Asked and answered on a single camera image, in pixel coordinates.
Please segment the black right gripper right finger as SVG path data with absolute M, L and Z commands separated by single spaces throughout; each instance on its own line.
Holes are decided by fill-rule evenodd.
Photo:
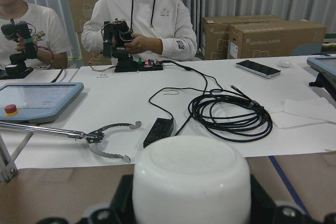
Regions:
M 251 184 L 250 223 L 318 223 L 299 207 L 277 204 L 253 174 Z

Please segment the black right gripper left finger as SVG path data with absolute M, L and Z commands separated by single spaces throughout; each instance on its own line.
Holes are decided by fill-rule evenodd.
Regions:
M 111 203 L 83 215 L 77 223 L 135 223 L 132 188 L 133 175 L 123 175 Z

